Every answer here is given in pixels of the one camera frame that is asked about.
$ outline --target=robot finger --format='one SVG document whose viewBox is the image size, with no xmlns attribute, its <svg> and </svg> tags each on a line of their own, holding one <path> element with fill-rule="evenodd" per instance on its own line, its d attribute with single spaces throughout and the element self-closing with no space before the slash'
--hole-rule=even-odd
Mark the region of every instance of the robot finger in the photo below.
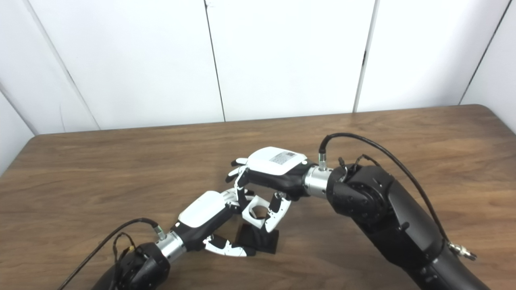
<svg viewBox="0 0 516 290">
<path fill-rule="evenodd" d="M 237 158 L 236 160 L 231 161 L 231 166 L 239 166 L 245 165 L 247 163 L 247 158 Z"/>
<path fill-rule="evenodd" d="M 253 248 L 231 244 L 229 240 L 215 234 L 206 238 L 204 243 L 206 250 L 223 256 L 249 257 L 256 255 L 256 250 Z"/>
</svg>

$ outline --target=metal cylinder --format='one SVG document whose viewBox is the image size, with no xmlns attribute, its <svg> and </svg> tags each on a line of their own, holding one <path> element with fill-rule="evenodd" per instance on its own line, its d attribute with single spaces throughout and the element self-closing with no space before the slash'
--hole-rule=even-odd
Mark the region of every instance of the metal cylinder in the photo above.
<svg viewBox="0 0 516 290">
<path fill-rule="evenodd" d="M 156 245 L 161 250 L 163 256 L 167 257 L 169 263 L 186 253 L 186 248 L 181 238 L 174 232 L 167 234 L 164 240 L 159 240 Z"/>
<path fill-rule="evenodd" d="M 326 198 L 326 187 L 331 169 L 321 171 L 319 166 L 311 167 L 304 177 L 304 190 L 310 196 Z"/>
</svg>

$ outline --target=black object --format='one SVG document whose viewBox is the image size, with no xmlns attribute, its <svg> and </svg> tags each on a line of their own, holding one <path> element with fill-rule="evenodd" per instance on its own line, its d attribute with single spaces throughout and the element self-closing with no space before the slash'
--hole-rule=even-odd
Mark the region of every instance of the black object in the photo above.
<svg viewBox="0 0 516 290">
<path fill-rule="evenodd" d="M 444 231 L 444 228 L 441 224 L 441 221 L 439 220 L 439 217 L 437 216 L 436 211 L 433 209 L 432 203 L 430 202 L 430 199 L 428 198 L 425 191 L 423 190 L 421 184 L 419 184 L 417 179 L 410 173 L 410 171 L 405 167 L 405 165 L 403 165 L 403 163 L 401 163 L 401 161 L 398 160 L 398 158 L 396 158 L 396 156 L 394 156 L 394 154 L 389 152 L 389 150 L 385 149 L 382 145 L 380 145 L 370 139 L 367 139 L 363 136 L 353 134 L 353 133 L 334 133 L 334 134 L 327 135 L 322 140 L 322 142 L 319 146 L 319 155 L 326 154 L 326 146 L 328 145 L 328 142 L 335 137 L 348 137 L 348 138 L 360 140 L 360 141 L 367 143 L 367 144 L 373 146 L 374 148 L 380 150 L 383 154 L 385 154 L 387 157 L 389 157 L 403 171 L 403 173 L 405 173 L 405 175 L 410 179 L 410 181 L 412 181 L 414 186 L 417 188 L 417 191 L 420 193 L 421 197 L 425 201 L 425 204 L 428 207 L 428 211 L 430 212 L 430 215 L 432 216 L 434 222 L 436 223 L 437 227 L 439 228 L 439 232 L 441 232 L 441 235 L 444 237 L 444 239 L 446 241 L 449 241 L 448 236 L 446 235 L 446 232 Z"/>
<path fill-rule="evenodd" d="M 107 270 L 92 290 L 108 290 L 113 277 L 118 290 L 155 290 L 167 280 L 170 264 L 156 244 L 145 243 L 120 261 L 118 273 L 115 269 Z"/>
<path fill-rule="evenodd" d="M 457 289 L 489 290 L 453 254 L 444 247 L 434 262 L 420 269 L 404 269 L 414 282 L 424 290 Z"/>
<path fill-rule="evenodd" d="M 351 217 L 422 290 L 489 290 L 450 251 L 436 223 L 389 173 L 378 166 L 356 166 L 341 180 L 345 172 L 337 167 L 330 175 L 331 206 Z"/>
<path fill-rule="evenodd" d="M 279 237 L 280 232 L 278 230 L 268 233 L 265 231 L 265 226 L 258 229 L 248 223 L 243 223 L 236 234 L 236 243 L 253 248 L 256 251 L 276 254 Z"/>
<path fill-rule="evenodd" d="M 121 224 L 118 228 L 116 228 L 114 231 L 112 231 L 109 235 L 107 235 L 104 240 L 102 240 L 102 242 L 100 242 L 100 244 L 84 259 L 84 261 L 82 261 L 79 266 L 77 266 L 77 268 L 75 270 L 73 270 L 73 272 L 63 281 L 63 283 L 61 284 L 61 286 L 59 286 L 59 288 L 57 290 L 62 290 L 64 289 L 64 287 L 70 283 L 70 281 L 75 277 L 75 275 L 77 275 L 77 273 L 79 273 L 79 271 L 86 265 L 86 263 L 88 263 L 91 258 L 98 253 L 98 251 L 107 243 L 107 241 L 109 241 L 116 233 L 120 232 L 123 228 L 125 228 L 126 226 L 130 225 L 130 224 L 134 224 L 134 223 L 137 223 L 137 222 L 144 222 L 144 223 L 147 223 L 149 224 L 152 228 L 157 228 L 159 225 L 157 222 L 155 222 L 154 220 L 152 219 L 149 219 L 149 218 L 136 218 L 136 219 L 132 219 L 128 222 L 125 222 L 123 224 Z"/>
</svg>

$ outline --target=black cable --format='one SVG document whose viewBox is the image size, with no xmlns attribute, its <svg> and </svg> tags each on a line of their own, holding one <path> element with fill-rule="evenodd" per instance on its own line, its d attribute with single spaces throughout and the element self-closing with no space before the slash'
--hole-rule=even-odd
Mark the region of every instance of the black cable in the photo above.
<svg viewBox="0 0 516 290">
<path fill-rule="evenodd" d="M 109 239 L 111 239 L 116 233 L 120 232 L 123 228 L 125 228 L 126 226 L 130 225 L 130 224 L 134 224 L 134 223 L 137 223 L 137 222 L 144 222 L 144 223 L 148 223 L 152 226 L 152 228 L 156 228 L 159 226 L 159 224 L 155 221 L 153 221 L 152 219 L 149 219 L 149 218 L 137 218 L 137 219 L 133 219 L 133 220 L 130 220 L 126 223 L 123 223 L 122 225 L 120 225 L 118 228 L 116 228 L 114 231 L 112 231 L 109 235 L 107 235 L 107 237 L 102 240 L 102 242 L 100 242 L 100 244 L 86 257 L 86 259 L 84 259 L 84 261 L 82 261 L 79 266 L 73 270 L 73 272 L 68 276 L 68 278 L 66 278 L 64 280 L 64 282 L 61 284 L 61 286 L 59 286 L 59 288 L 57 290 L 63 290 L 64 287 L 70 283 L 70 281 L 73 279 L 73 277 L 75 277 L 75 275 L 77 275 L 77 273 L 79 273 L 79 271 L 84 267 L 84 265 L 86 265 L 86 263 L 88 263 L 91 258 L 97 254 L 97 252 L 109 241 Z"/>
<path fill-rule="evenodd" d="M 111 279 L 111 283 L 109 285 L 108 290 L 115 289 L 116 285 L 118 284 L 117 278 L 120 274 L 120 263 L 121 263 L 122 259 L 125 257 L 125 255 L 131 250 L 131 247 L 124 249 L 122 251 L 122 253 L 120 254 L 120 257 L 118 257 L 117 241 L 121 236 L 126 236 L 129 239 L 129 241 L 131 242 L 132 248 L 133 249 L 136 248 L 136 245 L 135 245 L 133 239 L 131 238 L 131 236 L 129 236 L 128 234 L 126 234 L 124 232 L 121 232 L 120 234 L 118 234 L 117 237 L 113 240 L 113 255 L 115 256 L 115 270 L 113 271 L 113 278 Z"/>
<path fill-rule="evenodd" d="M 430 199 L 428 199 L 428 196 L 426 195 L 425 191 L 421 187 L 421 184 L 419 184 L 419 182 L 416 180 L 416 178 L 410 173 L 410 171 L 405 167 L 405 165 L 403 165 L 403 163 L 401 163 L 401 161 L 396 158 L 396 156 L 394 156 L 391 152 L 389 152 L 387 149 L 385 149 L 382 145 L 380 145 L 372 140 L 369 140 L 365 137 L 362 137 L 360 135 L 353 134 L 353 133 L 335 133 L 335 134 L 327 135 L 321 142 L 321 145 L 319 147 L 319 154 L 326 154 L 326 145 L 328 145 L 328 142 L 335 137 L 349 137 L 349 138 L 354 138 L 354 139 L 360 140 L 364 143 L 367 143 L 367 144 L 373 146 L 374 148 L 380 150 L 385 155 L 387 155 L 387 157 L 389 157 L 403 171 L 403 173 L 405 173 L 405 175 L 407 175 L 407 177 L 410 179 L 410 181 L 412 181 L 414 186 L 417 188 L 417 191 L 419 191 L 421 197 L 425 201 L 426 206 L 428 207 L 428 210 L 430 211 L 430 215 L 432 216 L 434 222 L 436 223 L 437 227 L 439 228 L 441 235 L 447 242 L 449 242 L 448 236 L 446 235 L 446 233 L 444 231 L 444 228 L 439 220 L 439 217 L 437 216 L 436 211 L 433 209 L 432 203 L 430 202 Z"/>
</svg>

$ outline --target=white robotic hand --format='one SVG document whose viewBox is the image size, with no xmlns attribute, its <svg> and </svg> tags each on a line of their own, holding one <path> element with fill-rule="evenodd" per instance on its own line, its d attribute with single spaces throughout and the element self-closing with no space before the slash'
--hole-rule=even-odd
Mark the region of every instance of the white robotic hand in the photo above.
<svg viewBox="0 0 516 290">
<path fill-rule="evenodd" d="M 265 147 L 248 158 L 238 158 L 231 162 L 238 166 L 232 170 L 226 182 L 234 180 L 236 200 L 242 208 L 242 217 L 252 227 L 243 225 L 238 238 L 239 243 L 265 252 L 275 252 L 278 231 L 275 227 L 285 216 L 291 202 L 301 196 L 307 196 L 303 177 L 315 167 L 315 163 L 303 154 L 290 150 Z M 271 202 L 259 196 L 249 199 L 245 194 L 245 186 L 249 183 L 262 185 L 276 190 Z M 258 218 L 254 211 L 257 206 L 268 209 L 265 218 Z"/>
<path fill-rule="evenodd" d="M 180 241 L 177 244 L 184 248 L 183 252 L 206 249 L 226 256 L 255 255 L 254 249 L 232 244 L 229 240 L 214 234 L 214 231 L 228 221 L 234 213 L 241 211 L 236 196 L 234 188 L 222 193 L 205 192 L 179 214 L 178 221 L 168 236 Z"/>
</svg>

